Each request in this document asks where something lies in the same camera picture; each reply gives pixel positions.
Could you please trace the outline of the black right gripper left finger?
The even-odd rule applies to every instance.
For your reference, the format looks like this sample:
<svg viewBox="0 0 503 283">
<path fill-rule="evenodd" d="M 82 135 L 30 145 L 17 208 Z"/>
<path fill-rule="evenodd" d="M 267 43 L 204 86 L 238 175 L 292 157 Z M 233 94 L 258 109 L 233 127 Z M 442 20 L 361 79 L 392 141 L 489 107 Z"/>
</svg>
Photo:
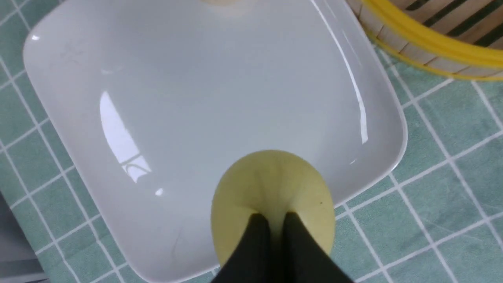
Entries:
<svg viewBox="0 0 503 283">
<path fill-rule="evenodd" d="M 241 240 L 213 283 L 269 283 L 271 281 L 271 231 L 261 214 L 253 214 Z"/>
</svg>

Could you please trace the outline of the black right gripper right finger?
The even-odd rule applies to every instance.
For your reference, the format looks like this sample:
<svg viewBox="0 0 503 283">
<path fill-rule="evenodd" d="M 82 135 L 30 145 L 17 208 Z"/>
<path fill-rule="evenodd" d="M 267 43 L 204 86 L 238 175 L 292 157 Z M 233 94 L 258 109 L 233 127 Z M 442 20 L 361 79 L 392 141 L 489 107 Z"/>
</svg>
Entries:
<svg viewBox="0 0 503 283">
<path fill-rule="evenodd" d="M 282 231 L 283 277 L 286 283 L 352 283 L 316 243 L 300 217 L 285 215 Z"/>
</svg>

